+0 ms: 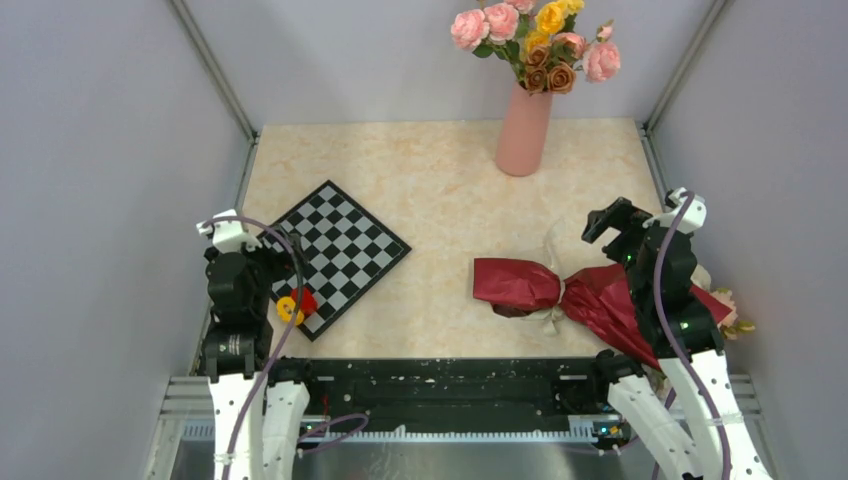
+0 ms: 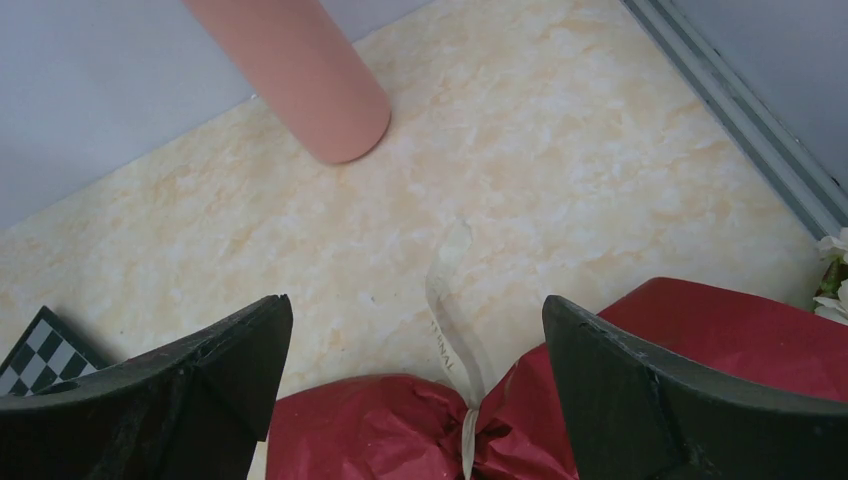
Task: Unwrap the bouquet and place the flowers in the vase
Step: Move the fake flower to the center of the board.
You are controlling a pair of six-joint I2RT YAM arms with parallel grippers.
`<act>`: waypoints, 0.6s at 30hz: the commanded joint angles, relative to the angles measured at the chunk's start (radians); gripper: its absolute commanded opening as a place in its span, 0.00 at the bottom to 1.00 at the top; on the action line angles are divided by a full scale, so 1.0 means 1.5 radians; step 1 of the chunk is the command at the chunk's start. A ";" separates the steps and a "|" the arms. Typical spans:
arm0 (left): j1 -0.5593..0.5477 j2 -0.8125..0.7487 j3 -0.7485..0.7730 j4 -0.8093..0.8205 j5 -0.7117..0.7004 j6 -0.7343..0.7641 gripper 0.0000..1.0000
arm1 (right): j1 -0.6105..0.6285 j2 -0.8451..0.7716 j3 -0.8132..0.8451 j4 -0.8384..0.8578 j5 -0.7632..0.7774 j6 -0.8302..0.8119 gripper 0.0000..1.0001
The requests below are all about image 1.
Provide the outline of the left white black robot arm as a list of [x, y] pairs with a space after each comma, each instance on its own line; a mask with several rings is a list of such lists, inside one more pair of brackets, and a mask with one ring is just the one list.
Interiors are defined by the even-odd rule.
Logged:
[[211, 322], [201, 363], [212, 397], [218, 479], [265, 476], [263, 402], [270, 369], [282, 348], [272, 341], [268, 320], [272, 286], [295, 277], [295, 314], [305, 293], [304, 261], [292, 236], [262, 225], [280, 245], [275, 250], [249, 232], [253, 223], [228, 211], [197, 226], [212, 241], [204, 254]]

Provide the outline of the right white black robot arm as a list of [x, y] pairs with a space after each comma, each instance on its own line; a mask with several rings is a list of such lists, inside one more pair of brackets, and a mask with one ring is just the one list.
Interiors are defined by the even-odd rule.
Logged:
[[668, 479], [767, 479], [732, 389], [724, 339], [691, 291], [698, 264], [691, 240], [705, 222], [706, 206], [685, 188], [669, 192], [666, 204], [667, 212], [651, 215], [620, 197], [589, 213], [581, 238], [593, 243], [617, 230], [602, 251], [624, 269], [639, 332], [684, 419], [672, 416], [646, 374], [622, 355], [596, 358], [587, 400], [600, 412], [619, 413]]

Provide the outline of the cream ribbon with gold lettering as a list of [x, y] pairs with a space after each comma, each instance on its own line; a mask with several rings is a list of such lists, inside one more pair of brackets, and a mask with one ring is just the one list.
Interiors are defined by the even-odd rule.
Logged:
[[560, 302], [565, 293], [566, 277], [561, 243], [567, 239], [567, 233], [567, 222], [564, 217], [560, 217], [544, 235], [541, 246], [531, 250], [527, 256], [527, 260], [544, 268], [543, 279], [546, 283], [543, 287], [544, 306], [530, 313], [526, 320], [537, 323], [540, 331], [549, 337], [558, 335], [557, 323], [566, 317]]

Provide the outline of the red paper flower bouquet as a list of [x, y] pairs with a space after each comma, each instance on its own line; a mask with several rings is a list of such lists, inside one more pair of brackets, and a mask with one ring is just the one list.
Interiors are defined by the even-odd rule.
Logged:
[[[526, 316], [545, 304], [544, 268], [533, 261], [500, 258], [474, 260], [473, 297], [509, 316]], [[621, 266], [591, 267], [564, 279], [560, 306], [571, 320], [588, 327], [609, 346], [659, 369], [648, 343], [637, 326], [629, 304], [627, 282]]]

